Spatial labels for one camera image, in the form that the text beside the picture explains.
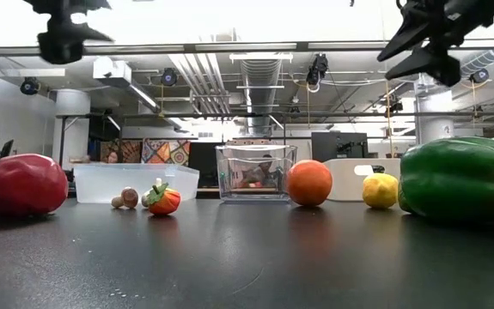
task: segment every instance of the tomato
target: tomato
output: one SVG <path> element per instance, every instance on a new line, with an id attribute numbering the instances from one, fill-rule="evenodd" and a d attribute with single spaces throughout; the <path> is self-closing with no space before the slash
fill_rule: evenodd
<path id="1" fill-rule="evenodd" d="M 287 191 L 290 199 L 303 206 L 317 206 L 331 193 L 332 175 L 321 162 L 302 160 L 287 174 Z"/>
<path id="2" fill-rule="evenodd" d="M 0 215 L 44 215 L 67 198 L 67 177 L 61 166 L 39 154 L 0 159 Z"/>

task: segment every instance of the red pepper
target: red pepper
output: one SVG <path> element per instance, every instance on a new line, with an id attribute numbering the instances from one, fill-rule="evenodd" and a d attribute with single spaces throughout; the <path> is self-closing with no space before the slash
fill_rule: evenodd
<path id="1" fill-rule="evenodd" d="M 0 215 L 43 215 L 67 198 L 67 177 L 51 158 L 19 154 L 0 160 Z"/>

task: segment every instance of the transparent box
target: transparent box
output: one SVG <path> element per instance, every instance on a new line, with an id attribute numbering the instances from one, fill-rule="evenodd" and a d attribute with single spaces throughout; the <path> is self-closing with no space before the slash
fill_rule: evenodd
<path id="1" fill-rule="evenodd" d="M 174 164 L 79 164 L 73 173 L 79 203 L 110 203 L 127 186 L 141 196 L 157 178 L 177 190 L 182 201 L 197 195 L 198 171 Z"/>
<path id="2" fill-rule="evenodd" d="M 216 152 L 222 200 L 289 200 L 287 172 L 296 162 L 295 146 L 217 146 Z"/>

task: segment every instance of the black table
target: black table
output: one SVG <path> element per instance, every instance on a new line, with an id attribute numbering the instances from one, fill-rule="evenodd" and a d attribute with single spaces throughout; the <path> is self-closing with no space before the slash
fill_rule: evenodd
<path id="1" fill-rule="evenodd" d="M 494 308 L 494 228 L 361 203 L 139 208 L 0 223 L 0 309 Z"/>

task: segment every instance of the white bin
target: white bin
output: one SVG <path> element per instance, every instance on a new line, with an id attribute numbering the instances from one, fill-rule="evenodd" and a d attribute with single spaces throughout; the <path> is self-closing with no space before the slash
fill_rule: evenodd
<path id="1" fill-rule="evenodd" d="M 174 164 L 80 164 L 75 166 L 79 203 L 110 203 L 127 186 L 141 196 L 157 178 L 186 201 L 197 195 L 198 171 Z"/>

